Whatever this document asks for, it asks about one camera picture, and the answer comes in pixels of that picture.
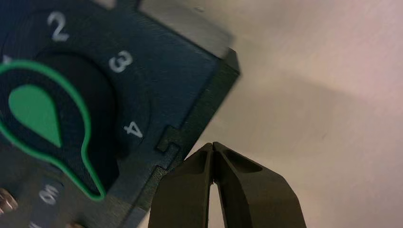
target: green teardrop pointer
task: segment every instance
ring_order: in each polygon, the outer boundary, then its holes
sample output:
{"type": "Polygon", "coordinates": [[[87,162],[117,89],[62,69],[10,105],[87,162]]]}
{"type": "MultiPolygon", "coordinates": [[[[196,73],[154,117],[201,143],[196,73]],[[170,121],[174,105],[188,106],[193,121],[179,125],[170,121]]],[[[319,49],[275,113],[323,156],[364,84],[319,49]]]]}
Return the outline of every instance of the green teardrop pointer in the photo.
{"type": "MultiPolygon", "coordinates": [[[[94,193],[89,187],[66,165],[63,161],[42,152],[38,148],[27,145],[18,136],[12,133],[8,126],[0,121],[0,133],[2,133],[12,144],[20,148],[28,155],[49,162],[61,169],[90,199],[101,201],[106,196],[106,189],[103,186],[88,155],[88,145],[91,140],[91,115],[88,107],[77,89],[58,71],[38,62],[28,60],[16,60],[5,65],[0,64],[0,77],[11,70],[25,69],[40,73],[53,82],[57,83],[73,99],[78,107],[84,122],[84,139],[80,148],[82,162],[95,183],[98,193],[94,193]]],[[[23,125],[53,143],[62,147],[60,137],[60,124],[55,108],[54,100],[43,89],[34,85],[23,85],[14,89],[8,97],[9,107],[12,114],[23,125]]]]}
{"type": "Polygon", "coordinates": [[[58,112],[52,97],[35,85],[23,85],[9,96],[14,117],[58,148],[62,147],[58,112]]]}

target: number 3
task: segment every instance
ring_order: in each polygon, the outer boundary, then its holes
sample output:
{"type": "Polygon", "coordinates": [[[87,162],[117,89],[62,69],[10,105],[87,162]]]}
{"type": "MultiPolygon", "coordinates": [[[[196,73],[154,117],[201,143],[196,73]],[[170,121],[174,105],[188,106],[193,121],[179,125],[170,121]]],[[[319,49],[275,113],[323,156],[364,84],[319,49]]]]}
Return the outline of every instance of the number 3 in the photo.
{"type": "Polygon", "coordinates": [[[51,12],[51,14],[48,17],[48,25],[49,26],[52,25],[52,23],[54,21],[56,21],[58,26],[57,26],[56,30],[53,32],[52,40],[55,42],[58,42],[58,41],[65,42],[70,37],[69,34],[61,33],[62,29],[66,25],[66,17],[64,16],[63,13],[54,11],[54,12],[51,12]]]}
{"type": "Polygon", "coordinates": [[[128,51],[121,51],[118,59],[115,57],[109,60],[109,67],[116,73],[122,73],[126,68],[133,63],[133,57],[128,51]]]}

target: printed number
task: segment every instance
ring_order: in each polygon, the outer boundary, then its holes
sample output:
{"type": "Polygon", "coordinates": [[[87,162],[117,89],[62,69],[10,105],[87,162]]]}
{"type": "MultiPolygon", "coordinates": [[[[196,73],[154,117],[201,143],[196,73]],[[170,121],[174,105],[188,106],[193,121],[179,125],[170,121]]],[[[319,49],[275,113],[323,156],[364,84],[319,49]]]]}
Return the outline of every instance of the printed number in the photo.
{"type": "Polygon", "coordinates": [[[109,60],[109,67],[116,73],[122,73],[133,63],[133,57],[128,51],[121,51],[117,55],[119,58],[113,57],[109,60]]]}
{"type": "Polygon", "coordinates": [[[129,126],[125,126],[123,129],[127,132],[127,134],[134,134],[135,136],[137,136],[139,138],[143,137],[143,133],[141,133],[136,122],[131,122],[129,126]]]}
{"type": "Polygon", "coordinates": [[[12,58],[7,55],[3,55],[3,64],[8,64],[12,61],[12,58]]]}
{"type": "Polygon", "coordinates": [[[48,25],[52,25],[53,22],[56,22],[58,24],[58,26],[56,27],[56,30],[53,32],[52,35],[52,40],[55,42],[65,42],[70,35],[66,34],[66,33],[61,33],[62,29],[64,28],[64,26],[66,25],[66,17],[64,16],[63,13],[61,12],[51,12],[51,14],[48,17],[48,25]]]}
{"type": "Polygon", "coordinates": [[[31,222],[31,223],[29,224],[29,228],[42,228],[42,227],[40,227],[40,226],[38,226],[37,224],[31,222]]]}
{"type": "Polygon", "coordinates": [[[49,205],[55,205],[59,191],[50,185],[46,185],[45,189],[39,192],[40,198],[49,205]]]}

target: white background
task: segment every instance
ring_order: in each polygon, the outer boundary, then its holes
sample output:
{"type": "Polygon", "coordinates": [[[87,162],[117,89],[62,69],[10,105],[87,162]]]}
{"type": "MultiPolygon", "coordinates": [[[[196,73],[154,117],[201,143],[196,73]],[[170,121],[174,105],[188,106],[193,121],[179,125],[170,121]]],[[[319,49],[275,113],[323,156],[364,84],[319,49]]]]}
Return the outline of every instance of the white background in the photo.
{"type": "Polygon", "coordinates": [[[243,73],[195,149],[283,175],[309,228],[403,227],[403,1],[184,2],[234,35],[243,73]]]}

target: knob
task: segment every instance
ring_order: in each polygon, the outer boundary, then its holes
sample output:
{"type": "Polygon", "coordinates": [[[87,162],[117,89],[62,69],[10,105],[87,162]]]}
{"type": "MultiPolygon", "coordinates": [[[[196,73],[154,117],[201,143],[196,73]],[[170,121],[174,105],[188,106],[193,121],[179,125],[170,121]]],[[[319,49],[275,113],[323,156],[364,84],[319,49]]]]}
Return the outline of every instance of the knob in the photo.
{"type": "Polygon", "coordinates": [[[101,200],[118,176],[114,91],[90,59],[51,53],[0,66],[0,131],[101,200]]]}

